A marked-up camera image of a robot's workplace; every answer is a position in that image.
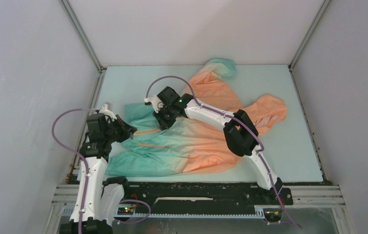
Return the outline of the teal and orange gradient jacket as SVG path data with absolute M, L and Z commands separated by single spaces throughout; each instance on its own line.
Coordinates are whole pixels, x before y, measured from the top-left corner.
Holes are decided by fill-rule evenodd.
M 236 75 L 235 63 L 224 58 L 208 61 L 189 81 L 183 93 L 195 92 L 202 102 L 222 110 L 245 111 L 260 135 L 276 122 L 284 121 L 287 108 L 282 99 L 263 95 L 243 106 L 226 84 Z M 157 177 L 183 173 L 206 174 L 228 170 L 241 161 L 225 141 L 223 131 L 198 120 L 180 117 L 168 130 L 161 130 L 153 108 L 143 103 L 125 105 L 124 120 L 137 128 L 132 138 L 122 143 L 123 151 L 112 153 L 108 176 Z

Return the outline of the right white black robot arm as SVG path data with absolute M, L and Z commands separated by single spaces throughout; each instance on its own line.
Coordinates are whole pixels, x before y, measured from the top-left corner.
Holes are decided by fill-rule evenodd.
M 263 143 L 248 114 L 241 109 L 229 112 L 213 107 L 194 94 L 180 96 L 167 86 L 157 95 L 147 96 L 144 103 L 153 107 L 154 117 L 163 130 L 171 128 L 179 117 L 198 120 L 221 130 L 228 149 L 251 164 L 257 184 L 262 189 L 262 200 L 268 204 L 275 203 L 281 196 L 283 182 L 266 161 Z

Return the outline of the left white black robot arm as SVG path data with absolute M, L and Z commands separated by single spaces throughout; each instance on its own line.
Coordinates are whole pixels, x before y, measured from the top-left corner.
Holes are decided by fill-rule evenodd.
M 75 208 L 61 234 L 111 234 L 115 210 L 131 198 L 124 176 L 105 178 L 113 143 L 133 137 L 136 128 L 111 111 L 96 111 L 86 119 L 87 132 L 75 154 L 82 160 Z

